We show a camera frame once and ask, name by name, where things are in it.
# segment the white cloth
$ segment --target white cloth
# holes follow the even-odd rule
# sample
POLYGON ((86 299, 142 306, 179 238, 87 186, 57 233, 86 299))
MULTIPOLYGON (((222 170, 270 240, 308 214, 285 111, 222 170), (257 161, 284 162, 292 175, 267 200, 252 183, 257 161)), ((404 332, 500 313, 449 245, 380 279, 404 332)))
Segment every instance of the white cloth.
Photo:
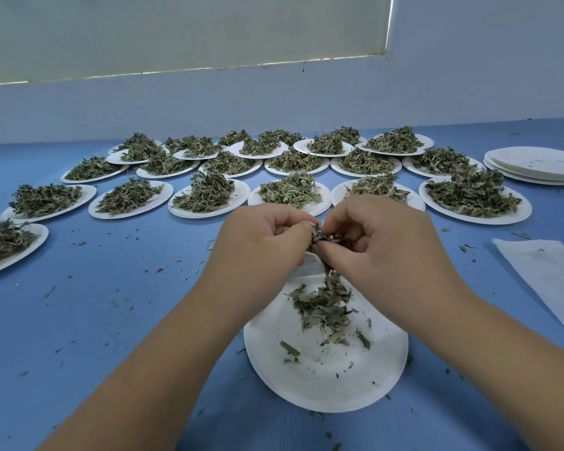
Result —
POLYGON ((564 244, 499 239, 493 243, 564 325, 564 244))

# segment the forearm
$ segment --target forearm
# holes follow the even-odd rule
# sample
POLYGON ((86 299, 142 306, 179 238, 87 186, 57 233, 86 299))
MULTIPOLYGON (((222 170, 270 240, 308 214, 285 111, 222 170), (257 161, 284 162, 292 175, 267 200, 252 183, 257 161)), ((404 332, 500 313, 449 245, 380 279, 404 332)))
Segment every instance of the forearm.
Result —
POLYGON ((536 450, 564 450, 564 349, 469 289, 429 301, 415 336, 456 368, 536 450))
POLYGON ((239 330, 215 299, 191 291, 38 451, 173 450, 239 330))

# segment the right hand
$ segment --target right hand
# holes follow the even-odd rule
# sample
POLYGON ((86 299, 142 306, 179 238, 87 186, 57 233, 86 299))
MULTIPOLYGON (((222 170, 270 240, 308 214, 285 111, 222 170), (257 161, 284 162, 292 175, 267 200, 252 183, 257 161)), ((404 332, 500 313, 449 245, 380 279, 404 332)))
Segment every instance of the right hand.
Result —
POLYGON ((353 195, 327 216, 322 232, 345 246, 318 242, 315 252, 384 316, 410 332, 431 303, 467 288, 429 216, 385 196, 353 195))

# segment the white wall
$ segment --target white wall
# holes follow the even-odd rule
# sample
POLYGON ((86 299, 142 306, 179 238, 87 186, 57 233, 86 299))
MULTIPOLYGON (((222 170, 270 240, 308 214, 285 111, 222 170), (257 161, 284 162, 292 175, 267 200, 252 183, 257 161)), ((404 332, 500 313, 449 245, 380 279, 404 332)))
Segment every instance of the white wall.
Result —
POLYGON ((564 0, 396 4, 386 56, 0 87, 0 143, 564 117, 564 0))
POLYGON ((0 0, 0 83, 381 53, 390 0, 0 0))

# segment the blue tabletop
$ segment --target blue tabletop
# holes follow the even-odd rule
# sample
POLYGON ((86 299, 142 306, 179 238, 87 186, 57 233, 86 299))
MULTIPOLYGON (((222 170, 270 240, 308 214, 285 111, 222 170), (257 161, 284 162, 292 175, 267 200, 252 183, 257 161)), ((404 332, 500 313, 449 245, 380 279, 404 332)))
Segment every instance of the blue tabletop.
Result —
MULTIPOLYGON (((362 135, 382 131, 363 130, 362 135)), ((564 150, 564 119, 415 131, 479 160, 485 151, 512 145, 564 150)), ((0 212, 18 185, 59 183, 81 158, 106 154, 116 143, 0 146, 0 212)), ((166 181, 178 191, 191 175, 166 181)), ((413 190, 425 179, 405 169, 398 176, 413 190)), ((273 179, 279 176, 264 168, 242 177, 251 189, 273 179)), ((329 168, 316 179, 332 189, 351 178, 329 168)), ((92 184, 100 194, 126 180, 122 174, 92 184)), ((522 232, 564 242, 564 187, 510 179, 506 184, 533 205, 524 222, 481 226, 427 212, 453 264, 478 295, 564 347, 564 327, 491 243, 494 237, 521 240, 512 233, 522 232), (477 248, 464 253, 459 246, 465 243, 477 248)), ((195 283, 211 253, 207 242, 226 218, 181 219, 162 205, 135 218, 97 220, 87 208, 42 221, 50 229, 47 242, 0 272, 0 450, 36 447, 142 341, 195 283)), ((391 399, 326 414, 323 421, 271 392, 246 353, 237 354, 243 347, 239 334, 219 359, 180 449, 330 451, 337 442, 349 451, 526 449, 467 380, 451 368, 447 374, 447 365, 415 339, 410 338, 414 362, 391 390, 391 399)))

